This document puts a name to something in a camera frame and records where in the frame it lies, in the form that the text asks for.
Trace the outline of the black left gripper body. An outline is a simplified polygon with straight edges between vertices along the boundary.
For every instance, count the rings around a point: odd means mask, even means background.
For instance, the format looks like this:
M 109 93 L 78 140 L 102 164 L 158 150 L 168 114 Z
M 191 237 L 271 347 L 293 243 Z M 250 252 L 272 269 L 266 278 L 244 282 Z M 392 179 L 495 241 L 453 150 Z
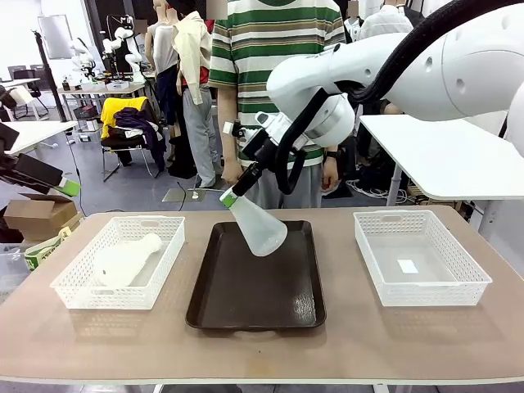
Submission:
M 20 174 L 17 172 L 18 158 L 10 156 L 7 151 L 13 147 L 19 133 L 0 122 L 0 178 L 4 180 L 19 180 Z

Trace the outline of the translucent white Erlenmeyer flask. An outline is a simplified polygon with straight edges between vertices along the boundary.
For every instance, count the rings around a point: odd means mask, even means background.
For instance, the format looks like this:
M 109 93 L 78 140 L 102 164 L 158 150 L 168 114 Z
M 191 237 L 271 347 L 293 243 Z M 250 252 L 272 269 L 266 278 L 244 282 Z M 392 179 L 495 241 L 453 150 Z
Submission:
M 233 214 L 253 255 L 270 255 L 285 242 L 287 226 L 245 196 L 229 188 L 219 199 Z
M 161 247 L 160 237 L 148 233 L 139 240 L 103 248 L 93 258 L 95 277 L 107 287 L 128 287 Z

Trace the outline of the person's right hand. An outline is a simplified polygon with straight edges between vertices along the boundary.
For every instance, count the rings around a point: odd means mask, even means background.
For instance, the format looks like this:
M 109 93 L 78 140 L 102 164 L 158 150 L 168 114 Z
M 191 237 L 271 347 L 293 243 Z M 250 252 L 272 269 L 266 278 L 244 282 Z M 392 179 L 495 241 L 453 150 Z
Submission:
M 237 158 L 227 158 L 224 160 L 222 179 L 229 186 L 234 185 L 243 174 L 243 168 Z

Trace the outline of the grey trousers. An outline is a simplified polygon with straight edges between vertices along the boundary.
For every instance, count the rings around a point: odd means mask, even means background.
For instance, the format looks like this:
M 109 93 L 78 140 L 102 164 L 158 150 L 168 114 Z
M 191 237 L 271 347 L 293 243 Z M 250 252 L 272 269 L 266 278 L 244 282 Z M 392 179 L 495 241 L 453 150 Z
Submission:
M 246 197 L 265 210 L 319 208 L 323 165 L 304 167 L 292 194 L 283 194 L 278 189 L 275 174 L 265 170 Z

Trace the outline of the grey metal floor plate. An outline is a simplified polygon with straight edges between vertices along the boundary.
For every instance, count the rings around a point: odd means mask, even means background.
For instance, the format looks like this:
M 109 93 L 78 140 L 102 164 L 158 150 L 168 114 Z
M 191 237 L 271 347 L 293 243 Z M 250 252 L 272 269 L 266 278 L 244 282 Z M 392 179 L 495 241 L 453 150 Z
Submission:
M 171 188 L 162 198 L 164 203 L 183 203 L 186 201 L 200 201 L 200 193 L 193 189 Z

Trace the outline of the black office chair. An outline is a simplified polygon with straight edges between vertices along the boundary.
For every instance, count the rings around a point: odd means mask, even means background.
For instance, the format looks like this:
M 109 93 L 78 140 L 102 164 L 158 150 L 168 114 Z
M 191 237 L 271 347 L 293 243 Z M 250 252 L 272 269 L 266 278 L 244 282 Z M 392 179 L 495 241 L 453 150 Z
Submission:
M 29 92 L 30 96 L 33 98 L 33 100 L 29 104 L 25 104 L 25 114 L 23 115 L 23 117 L 29 115 L 28 107 L 30 106 L 33 112 L 33 117 L 36 120 L 45 120 L 49 111 L 48 108 L 41 101 L 42 93 L 38 86 L 38 81 L 40 80 L 40 78 L 36 77 L 36 71 L 33 69 L 22 68 L 20 65 L 9 67 L 8 70 L 11 75 L 11 81 L 6 82 L 4 84 L 4 87 L 10 89 L 22 86 Z M 44 109 L 43 113 L 40 113 L 38 111 L 37 105 L 34 102 L 40 104 L 40 106 Z

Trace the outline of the black tripod stand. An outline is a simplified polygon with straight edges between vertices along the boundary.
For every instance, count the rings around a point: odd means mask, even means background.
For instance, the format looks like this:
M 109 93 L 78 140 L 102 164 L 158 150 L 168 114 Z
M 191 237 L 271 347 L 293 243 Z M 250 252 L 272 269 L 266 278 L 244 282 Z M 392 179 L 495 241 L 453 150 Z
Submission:
M 46 53 L 43 47 L 42 35 L 36 30 L 33 30 L 33 34 L 34 34 L 34 39 L 38 46 L 38 52 L 39 52 L 39 55 L 40 55 L 40 58 L 43 64 L 44 73 L 46 75 L 48 84 L 50 86 L 54 101 L 56 103 L 56 109 L 57 109 L 58 115 L 60 117 L 61 122 L 65 123 L 67 121 L 66 114 L 61 104 L 61 99 L 59 98 L 59 95 L 58 95 L 56 83 L 52 75 L 52 69 L 47 61 L 47 56 L 46 56 Z

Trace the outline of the red and black box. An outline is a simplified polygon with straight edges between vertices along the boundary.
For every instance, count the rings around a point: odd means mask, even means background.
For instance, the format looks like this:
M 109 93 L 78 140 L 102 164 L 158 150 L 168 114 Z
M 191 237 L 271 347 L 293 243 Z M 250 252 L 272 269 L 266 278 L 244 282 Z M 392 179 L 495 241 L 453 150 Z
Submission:
M 77 107 L 73 110 L 73 113 L 77 120 L 91 121 L 98 117 L 97 107 L 93 104 Z

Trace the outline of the black metal chair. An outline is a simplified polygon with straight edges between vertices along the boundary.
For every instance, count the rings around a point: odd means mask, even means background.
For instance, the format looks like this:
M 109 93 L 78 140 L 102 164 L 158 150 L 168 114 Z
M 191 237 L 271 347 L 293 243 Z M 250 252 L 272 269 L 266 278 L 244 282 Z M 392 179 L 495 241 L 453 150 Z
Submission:
M 147 119 L 151 123 L 155 124 L 155 129 L 158 130 L 159 134 L 163 136 L 165 140 L 163 129 L 160 126 L 160 122 L 157 119 L 156 113 L 154 112 L 148 98 L 147 101 L 143 104 L 141 111 L 146 112 Z M 119 170 L 119 168 L 131 165 L 133 163 L 132 153 L 134 151 L 139 151 L 142 156 L 145 156 L 147 153 L 151 155 L 151 152 L 147 149 L 142 131 L 138 129 L 121 129 L 115 126 L 114 128 L 110 128 L 109 134 L 110 136 L 108 138 L 101 139 L 102 154 L 104 156 L 109 153 L 115 154 L 117 156 L 117 164 L 114 169 L 108 169 L 106 166 L 106 160 L 102 161 L 102 176 L 104 181 L 107 181 L 109 178 L 111 178 Z M 146 166 L 146 169 L 149 175 L 153 178 L 157 178 L 162 173 L 158 171 L 157 167 L 156 172 L 153 172 L 149 165 Z

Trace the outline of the green striped t-shirt torso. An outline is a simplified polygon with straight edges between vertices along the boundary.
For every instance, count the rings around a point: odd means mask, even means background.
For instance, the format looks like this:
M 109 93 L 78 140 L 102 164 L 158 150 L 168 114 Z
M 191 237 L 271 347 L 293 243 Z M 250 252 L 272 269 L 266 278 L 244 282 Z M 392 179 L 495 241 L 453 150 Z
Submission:
M 345 41 L 334 0 L 228 0 L 212 34 L 210 86 L 236 90 L 238 119 L 254 129 L 256 113 L 278 113 L 266 91 L 276 66 Z

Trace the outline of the white perforated plastic basket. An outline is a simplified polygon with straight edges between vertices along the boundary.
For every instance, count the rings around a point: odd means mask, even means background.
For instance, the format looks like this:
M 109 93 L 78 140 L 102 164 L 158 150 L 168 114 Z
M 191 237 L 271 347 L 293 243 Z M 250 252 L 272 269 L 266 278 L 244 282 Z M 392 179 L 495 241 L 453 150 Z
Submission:
M 96 279 L 95 254 L 108 246 L 157 234 L 162 247 L 152 254 L 128 287 L 107 287 Z M 114 217 L 52 281 L 50 287 L 68 309 L 151 309 L 183 248 L 183 217 Z

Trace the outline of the dark purple garment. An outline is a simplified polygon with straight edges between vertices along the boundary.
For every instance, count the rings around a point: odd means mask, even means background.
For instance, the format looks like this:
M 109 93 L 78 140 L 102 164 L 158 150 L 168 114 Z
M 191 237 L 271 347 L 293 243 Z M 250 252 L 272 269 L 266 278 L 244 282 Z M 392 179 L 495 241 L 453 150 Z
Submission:
M 145 138 L 147 149 L 156 163 L 159 172 L 165 170 L 164 153 L 166 152 L 165 140 L 161 136 L 155 124 L 147 119 L 145 111 L 136 108 L 126 107 L 114 114 L 115 125 L 121 129 L 138 129 L 142 131 Z

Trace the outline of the white cluttered background desk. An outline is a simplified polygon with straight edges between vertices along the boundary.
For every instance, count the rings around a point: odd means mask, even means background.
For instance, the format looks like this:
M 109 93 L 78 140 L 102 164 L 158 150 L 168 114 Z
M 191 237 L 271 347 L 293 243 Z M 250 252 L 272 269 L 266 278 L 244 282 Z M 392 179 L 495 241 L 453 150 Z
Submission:
M 57 89 L 59 95 L 126 95 L 138 92 L 145 88 L 145 84 L 138 84 L 128 81 L 115 81 L 109 84 L 103 82 L 90 82 L 81 84 L 80 89 L 71 88 L 64 90 Z

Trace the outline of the white perforated basket with label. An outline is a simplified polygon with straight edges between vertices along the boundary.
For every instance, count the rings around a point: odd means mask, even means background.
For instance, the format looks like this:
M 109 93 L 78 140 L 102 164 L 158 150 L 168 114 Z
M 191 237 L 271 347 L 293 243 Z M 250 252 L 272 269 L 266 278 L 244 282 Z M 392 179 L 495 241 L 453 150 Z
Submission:
M 385 307 L 475 306 L 492 278 L 429 210 L 354 214 L 355 240 Z M 412 260 L 418 274 L 402 273 Z

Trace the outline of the person in white shirt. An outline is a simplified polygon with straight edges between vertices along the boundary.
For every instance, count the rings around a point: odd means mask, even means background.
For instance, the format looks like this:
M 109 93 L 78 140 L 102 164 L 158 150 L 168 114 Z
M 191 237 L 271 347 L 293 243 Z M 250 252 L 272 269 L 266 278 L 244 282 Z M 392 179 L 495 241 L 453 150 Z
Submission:
M 413 25 L 404 13 L 403 7 L 393 5 L 383 5 L 382 8 L 368 16 L 357 36 L 358 40 L 396 33 L 409 33 L 413 30 Z

